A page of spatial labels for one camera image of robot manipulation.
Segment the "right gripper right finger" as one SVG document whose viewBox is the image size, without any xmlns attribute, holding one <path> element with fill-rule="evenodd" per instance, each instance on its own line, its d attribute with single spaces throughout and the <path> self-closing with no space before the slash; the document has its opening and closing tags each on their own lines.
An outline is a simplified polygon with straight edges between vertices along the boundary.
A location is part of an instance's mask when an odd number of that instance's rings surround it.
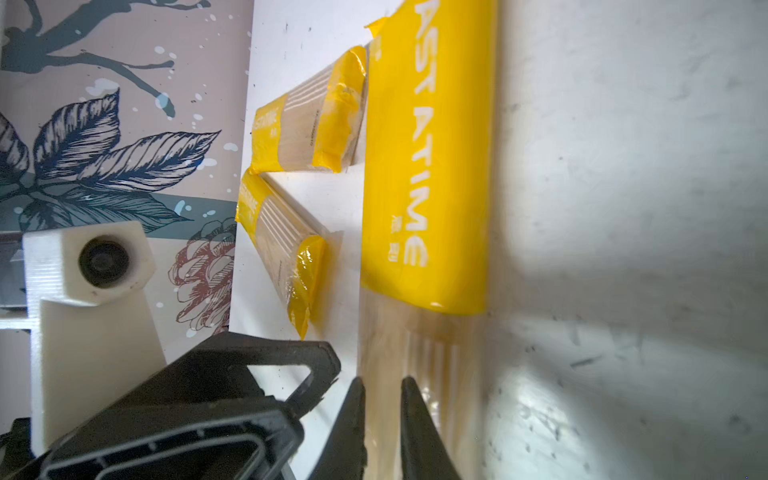
<svg viewBox="0 0 768 480">
<path fill-rule="evenodd" d="M 401 383 L 400 450 L 404 480 L 460 480 L 413 377 Z"/>
</svg>

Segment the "yellow pasta bag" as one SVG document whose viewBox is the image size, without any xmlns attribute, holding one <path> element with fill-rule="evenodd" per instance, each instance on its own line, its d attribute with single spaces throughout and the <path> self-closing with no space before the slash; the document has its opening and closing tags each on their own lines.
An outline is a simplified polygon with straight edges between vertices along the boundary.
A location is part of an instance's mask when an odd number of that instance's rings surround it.
<svg viewBox="0 0 768 480">
<path fill-rule="evenodd" d="M 235 220 L 254 245 L 290 323 L 304 339 L 320 285 L 326 240 L 250 170 L 240 181 Z"/>
<path fill-rule="evenodd" d="M 251 129 L 253 173 L 340 173 L 359 136 L 368 73 L 363 46 L 259 107 Z"/>
<path fill-rule="evenodd" d="M 400 479 L 416 382 L 464 479 L 481 475 L 498 5 L 406 1 L 372 27 L 357 372 L 369 479 Z"/>
</svg>

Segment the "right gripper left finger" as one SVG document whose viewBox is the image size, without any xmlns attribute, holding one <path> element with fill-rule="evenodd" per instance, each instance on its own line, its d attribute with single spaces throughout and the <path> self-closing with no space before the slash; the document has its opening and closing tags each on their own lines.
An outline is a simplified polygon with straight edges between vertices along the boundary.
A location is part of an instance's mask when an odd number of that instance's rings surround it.
<svg viewBox="0 0 768 480">
<path fill-rule="evenodd" d="M 356 377 L 350 384 L 309 480 L 361 480 L 367 466 L 365 447 L 366 389 Z"/>
</svg>

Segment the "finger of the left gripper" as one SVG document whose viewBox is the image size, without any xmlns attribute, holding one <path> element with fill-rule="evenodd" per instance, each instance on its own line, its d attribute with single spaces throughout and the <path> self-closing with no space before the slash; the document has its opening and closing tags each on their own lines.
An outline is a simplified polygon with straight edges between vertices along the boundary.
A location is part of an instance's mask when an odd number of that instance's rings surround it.
<svg viewBox="0 0 768 480">
<path fill-rule="evenodd" d="M 58 443 L 41 479 L 274 479 L 304 439 L 271 398 L 114 408 Z"/>
<path fill-rule="evenodd" d="M 272 340 L 225 332 L 198 344 L 114 403 L 118 408 L 264 397 L 251 366 L 304 366 L 308 376 L 284 401 L 299 418 L 336 381 L 341 363 L 325 341 Z"/>
</svg>

